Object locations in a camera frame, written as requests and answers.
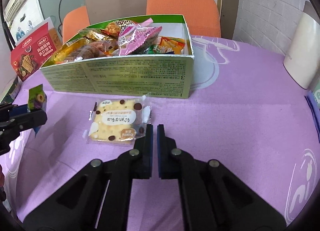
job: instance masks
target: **purple tablecloth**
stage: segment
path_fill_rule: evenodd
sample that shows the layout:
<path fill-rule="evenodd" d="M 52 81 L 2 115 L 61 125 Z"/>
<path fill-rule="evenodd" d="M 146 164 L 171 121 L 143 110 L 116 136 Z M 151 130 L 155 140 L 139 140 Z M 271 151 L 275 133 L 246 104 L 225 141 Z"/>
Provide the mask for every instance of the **purple tablecloth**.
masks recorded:
<path fill-rule="evenodd" d="M 190 98 L 152 98 L 152 124 L 164 124 L 194 158 L 220 160 L 290 223 L 318 181 L 320 147 L 306 91 L 286 72 L 282 55 L 210 37 L 195 36 L 193 45 Z M 24 132 L 0 158 L 21 220 L 92 159 L 115 159 L 130 149 L 86 143 L 92 104 L 107 95 L 55 92 L 38 71 L 16 103 L 25 104 L 28 89 L 40 83 L 48 96 L 46 125 L 36 138 Z M 157 176 L 154 136 L 153 177 L 133 182 L 128 230 L 183 230 L 177 181 Z"/>

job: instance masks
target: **white cylinder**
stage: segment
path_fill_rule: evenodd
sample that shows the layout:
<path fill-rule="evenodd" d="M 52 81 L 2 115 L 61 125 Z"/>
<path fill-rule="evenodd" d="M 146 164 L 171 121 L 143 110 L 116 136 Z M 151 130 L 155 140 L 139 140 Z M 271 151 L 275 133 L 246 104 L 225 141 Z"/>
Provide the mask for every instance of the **white cylinder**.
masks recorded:
<path fill-rule="evenodd" d="M 306 2 L 283 62 L 287 72 L 304 89 L 308 88 L 320 64 L 320 24 L 318 16 L 306 13 L 310 10 L 309 4 Z"/>

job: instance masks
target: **pink snack packet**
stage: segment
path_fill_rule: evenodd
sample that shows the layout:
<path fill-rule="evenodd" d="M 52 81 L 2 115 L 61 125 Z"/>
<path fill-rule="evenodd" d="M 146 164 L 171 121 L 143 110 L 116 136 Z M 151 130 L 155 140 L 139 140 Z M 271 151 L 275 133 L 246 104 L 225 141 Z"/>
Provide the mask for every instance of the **pink snack packet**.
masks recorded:
<path fill-rule="evenodd" d="M 119 39 L 119 55 L 140 54 L 152 45 L 162 30 L 160 27 L 149 27 L 153 20 L 148 20 L 122 28 Z"/>

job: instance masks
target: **red box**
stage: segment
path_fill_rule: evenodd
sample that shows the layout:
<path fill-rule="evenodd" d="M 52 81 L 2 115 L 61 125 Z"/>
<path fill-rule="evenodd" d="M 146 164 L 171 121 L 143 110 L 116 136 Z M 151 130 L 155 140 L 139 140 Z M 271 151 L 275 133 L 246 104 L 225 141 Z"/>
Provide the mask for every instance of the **red box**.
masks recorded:
<path fill-rule="evenodd" d="M 62 43 L 55 28 L 42 25 L 11 52 L 11 65 L 22 81 L 37 71 Z"/>

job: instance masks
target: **orange chair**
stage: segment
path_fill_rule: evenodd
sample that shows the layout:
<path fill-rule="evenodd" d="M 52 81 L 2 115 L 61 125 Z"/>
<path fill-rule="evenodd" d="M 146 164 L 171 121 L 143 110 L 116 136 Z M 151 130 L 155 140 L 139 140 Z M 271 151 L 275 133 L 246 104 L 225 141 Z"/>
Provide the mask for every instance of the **orange chair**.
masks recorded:
<path fill-rule="evenodd" d="M 82 28 L 90 26 L 87 7 L 82 6 L 68 13 L 62 25 L 63 43 L 74 37 Z"/>
<path fill-rule="evenodd" d="M 147 0 L 147 15 L 157 14 L 182 14 L 191 34 L 221 37 L 214 0 Z"/>

